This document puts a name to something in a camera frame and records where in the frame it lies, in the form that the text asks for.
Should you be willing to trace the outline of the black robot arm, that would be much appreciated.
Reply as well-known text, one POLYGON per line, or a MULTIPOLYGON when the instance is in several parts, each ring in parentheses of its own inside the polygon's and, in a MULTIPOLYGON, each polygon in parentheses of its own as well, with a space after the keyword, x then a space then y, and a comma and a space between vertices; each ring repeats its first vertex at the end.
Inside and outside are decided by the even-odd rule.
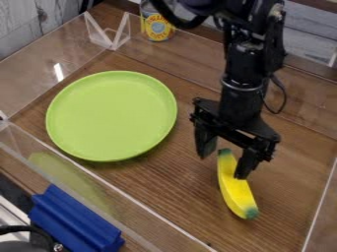
POLYGON ((178 0, 195 14, 181 19, 165 0, 150 0, 177 28, 187 30, 213 18, 223 34, 225 71, 219 100, 197 97, 191 121, 198 155, 206 158, 219 138, 242 148, 234 177, 245 179, 262 161, 273 158, 281 135, 262 118, 270 84, 281 81, 284 67, 285 0, 178 0))

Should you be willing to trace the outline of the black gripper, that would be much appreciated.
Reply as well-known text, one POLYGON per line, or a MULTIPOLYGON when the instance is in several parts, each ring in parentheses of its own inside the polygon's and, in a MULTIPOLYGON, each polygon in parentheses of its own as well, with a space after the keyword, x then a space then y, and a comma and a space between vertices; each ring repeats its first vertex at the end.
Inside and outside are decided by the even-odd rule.
POLYGON ((234 171, 237 179, 246 179, 261 161, 270 161, 281 135, 262 119, 269 80, 241 84, 221 80, 219 100, 195 97, 190 120, 195 125, 195 145, 199 158, 215 150, 222 138, 242 149, 234 171))

